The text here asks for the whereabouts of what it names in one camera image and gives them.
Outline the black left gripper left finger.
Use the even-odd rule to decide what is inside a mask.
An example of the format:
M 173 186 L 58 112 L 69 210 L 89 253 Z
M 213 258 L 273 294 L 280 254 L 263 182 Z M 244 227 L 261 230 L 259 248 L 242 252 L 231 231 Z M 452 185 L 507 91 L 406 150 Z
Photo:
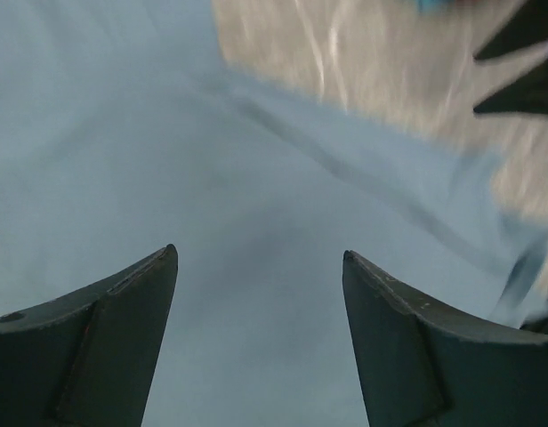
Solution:
M 139 426 L 178 272 L 168 245 L 0 317 L 0 426 Z

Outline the grey blue t shirt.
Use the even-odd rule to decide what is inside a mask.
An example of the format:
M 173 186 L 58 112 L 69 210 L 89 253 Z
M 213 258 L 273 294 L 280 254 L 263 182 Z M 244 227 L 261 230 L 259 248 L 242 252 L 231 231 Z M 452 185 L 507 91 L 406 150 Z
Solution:
M 231 70 L 207 1 L 0 1 L 0 317 L 172 245 L 139 426 L 371 426 L 343 257 L 519 329 L 548 227 L 458 154 Z

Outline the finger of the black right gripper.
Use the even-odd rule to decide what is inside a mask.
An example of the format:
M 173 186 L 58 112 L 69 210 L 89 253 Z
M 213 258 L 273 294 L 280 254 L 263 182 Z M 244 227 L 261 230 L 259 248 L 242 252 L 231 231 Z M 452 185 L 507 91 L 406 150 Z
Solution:
M 548 57 L 527 73 L 489 94 L 476 115 L 522 113 L 548 117 Z
M 474 60 L 492 60 L 548 41 L 548 0 L 525 1 L 474 53 Z

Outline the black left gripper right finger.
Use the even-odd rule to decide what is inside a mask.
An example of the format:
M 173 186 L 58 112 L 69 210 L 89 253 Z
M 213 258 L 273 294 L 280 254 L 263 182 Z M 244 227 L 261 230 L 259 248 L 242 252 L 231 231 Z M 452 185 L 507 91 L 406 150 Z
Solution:
M 548 427 L 548 318 L 474 317 L 352 251 L 342 289 L 372 427 Z

